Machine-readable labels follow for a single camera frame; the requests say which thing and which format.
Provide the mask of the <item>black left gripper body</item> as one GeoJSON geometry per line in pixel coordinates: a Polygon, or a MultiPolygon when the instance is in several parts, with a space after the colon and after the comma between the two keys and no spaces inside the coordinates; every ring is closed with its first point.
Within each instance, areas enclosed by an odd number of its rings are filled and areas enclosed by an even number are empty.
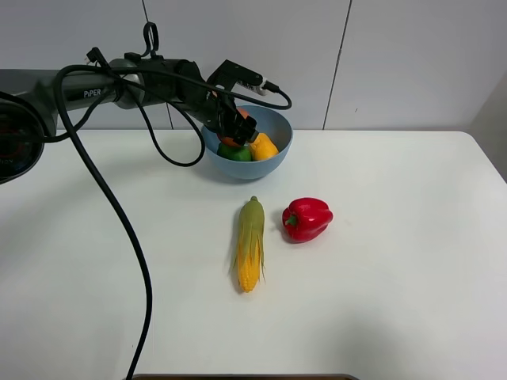
{"type": "MultiPolygon", "coordinates": [[[[176,65],[175,72],[196,82],[207,84],[207,81],[201,77],[199,67],[195,62],[183,59],[176,65]]],[[[214,94],[209,89],[182,79],[177,80],[176,88],[181,109],[213,132],[218,130],[219,114],[227,107],[236,108],[233,97],[220,93],[214,94]]]]}

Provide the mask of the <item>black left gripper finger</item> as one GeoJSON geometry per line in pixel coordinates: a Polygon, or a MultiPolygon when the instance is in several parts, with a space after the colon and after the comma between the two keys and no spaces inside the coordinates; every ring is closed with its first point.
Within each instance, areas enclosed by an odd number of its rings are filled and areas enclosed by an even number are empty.
{"type": "Polygon", "coordinates": [[[225,110],[225,144],[243,146],[257,137],[257,121],[244,108],[225,110]]]}

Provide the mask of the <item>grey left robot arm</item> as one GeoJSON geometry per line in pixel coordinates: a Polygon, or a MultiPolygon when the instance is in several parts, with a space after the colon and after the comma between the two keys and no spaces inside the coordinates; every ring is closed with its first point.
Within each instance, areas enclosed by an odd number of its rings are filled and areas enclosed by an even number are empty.
{"type": "Polygon", "coordinates": [[[56,131],[60,110],[84,110],[88,119],[101,104],[122,109],[168,103],[187,118],[234,143],[251,142],[256,121],[242,116],[234,102],[236,85],[253,92],[266,88],[265,78],[230,60],[208,79],[186,59],[143,58],[127,53],[122,59],[62,70],[1,71],[1,182],[26,174],[40,159],[44,146],[67,139],[56,131]]]}

